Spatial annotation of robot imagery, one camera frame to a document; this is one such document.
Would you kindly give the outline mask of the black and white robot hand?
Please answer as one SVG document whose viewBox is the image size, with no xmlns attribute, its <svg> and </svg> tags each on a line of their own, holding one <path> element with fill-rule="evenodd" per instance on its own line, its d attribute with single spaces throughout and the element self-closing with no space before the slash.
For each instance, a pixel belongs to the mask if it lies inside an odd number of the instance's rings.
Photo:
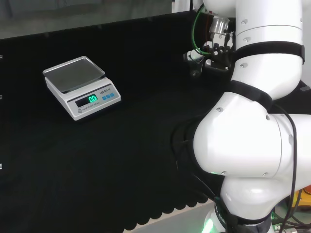
<svg viewBox="0 0 311 233">
<path fill-rule="evenodd" d="M 201 55 L 200 51 L 206 52 L 207 55 Z M 189 65 L 191 76 L 199 77 L 205 70 L 227 72 L 235 51 L 233 35 L 211 33 L 200 51 L 192 49 L 183 54 L 183 60 Z"/>
</svg>

